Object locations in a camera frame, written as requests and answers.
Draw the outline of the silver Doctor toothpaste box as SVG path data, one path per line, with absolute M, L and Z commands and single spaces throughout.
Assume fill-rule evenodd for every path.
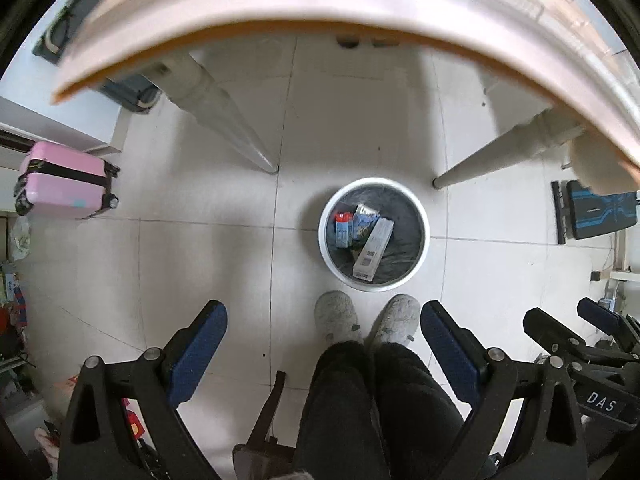
M 354 278 L 365 282 L 373 281 L 392 237 L 394 225 L 393 220 L 378 219 L 352 267 L 352 276 Z

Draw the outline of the white round trash bin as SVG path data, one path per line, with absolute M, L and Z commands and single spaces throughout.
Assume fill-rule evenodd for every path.
M 318 245 L 328 269 L 360 292 L 387 292 L 410 281 L 424 263 L 431 229 L 420 200 L 405 186 L 363 178 L 326 203 Z

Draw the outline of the black blue footrest board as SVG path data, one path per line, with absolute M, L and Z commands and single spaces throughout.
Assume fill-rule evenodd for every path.
M 635 226 L 639 199 L 636 192 L 597 195 L 578 180 L 552 181 L 556 239 L 588 240 Z

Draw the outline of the black trouser legs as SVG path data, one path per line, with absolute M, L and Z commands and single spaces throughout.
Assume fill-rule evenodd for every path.
M 318 359 L 293 467 L 309 479 L 429 479 L 463 424 L 413 351 L 341 342 Z

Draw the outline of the right grey slipper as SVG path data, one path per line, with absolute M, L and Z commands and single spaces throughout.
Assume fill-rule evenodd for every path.
M 413 296 L 398 294 L 390 298 L 374 324 L 370 347 L 375 349 L 383 344 L 408 347 L 418 330 L 420 311 L 420 304 Z

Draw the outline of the grey slipper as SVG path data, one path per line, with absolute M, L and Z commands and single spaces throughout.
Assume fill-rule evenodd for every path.
M 420 304 L 413 296 L 398 294 L 390 298 L 374 324 L 370 347 L 375 349 L 383 344 L 408 347 L 418 330 L 420 311 Z
M 355 306 L 340 290 L 322 294 L 314 305 L 314 322 L 327 347 L 342 342 L 363 343 Z

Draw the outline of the right white table leg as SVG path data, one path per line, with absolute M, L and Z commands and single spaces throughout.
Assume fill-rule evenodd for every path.
M 543 110 L 526 124 L 514 126 L 436 177 L 433 186 L 440 190 L 515 166 L 552 148 L 558 148 L 584 132 L 585 127 L 562 110 Z

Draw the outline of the white table leg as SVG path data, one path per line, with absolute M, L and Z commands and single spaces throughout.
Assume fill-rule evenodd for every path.
M 246 120 L 230 94 L 189 53 L 176 53 L 153 62 L 141 73 L 167 99 L 196 122 L 225 138 L 239 154 L 267 174 L 279 170 L 276 160 Z
M 514 126 L 436 177 L 433 186 L 440 190 L 515 166 L 552 148 L 558 148 L 584 132 L 585 127 L 562 110 L 543 110 L 526 124 Z

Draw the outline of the left grey slipper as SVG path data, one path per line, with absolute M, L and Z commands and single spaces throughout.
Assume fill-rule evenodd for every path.
M 363 343 L 355 306 L 340 290 L 322 294 L 314 305 L 314 322 L 327 347 L 342 342 Z

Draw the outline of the pink suitcase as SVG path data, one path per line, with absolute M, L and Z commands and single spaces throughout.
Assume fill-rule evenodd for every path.
M 85 219 L 116 209 L 112 190 L 120 169 L 94 155 L 47 141 L 23 159 L 14 186 L 19 216 Z

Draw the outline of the blue box in bin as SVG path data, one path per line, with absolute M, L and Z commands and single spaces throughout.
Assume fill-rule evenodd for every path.
M 334 216 L 335 247 L 349 248 L 352 246 L 352 217 L 351 211 L 337 212 Z

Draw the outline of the checkered pink brown tablecloth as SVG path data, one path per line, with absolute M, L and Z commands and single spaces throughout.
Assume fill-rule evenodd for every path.
M 334 32 L 479 62 L 585 127 L 563 145 L 587 188 L 639 186 L 639 95 L 573 0 L 102 0 L 67 48 L 54 102 L 172 52 L 252 32 Z

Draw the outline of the dark folding bed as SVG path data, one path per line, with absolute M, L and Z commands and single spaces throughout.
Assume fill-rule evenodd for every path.
M 65 49 L 80 29 L 81 22 L 100 0 L 67 0 L 62 10 L 44 30 L 32 54 L 58 65 Z M 146 114 L 155 106 L 162 93 L 155 84 L 141 74 L 126 78 L 105 79 L 99 92 L 133 113 Z

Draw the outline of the left white table leg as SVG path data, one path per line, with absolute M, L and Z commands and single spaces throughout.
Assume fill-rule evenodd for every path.
M 141 73 L 167 99 L 196 122 L 225 138 L 239 154 L 267 174 L 279 170 L 276 160 L 246 120 L 230 94 L 189 53 L 176 53 L 153 62 Z

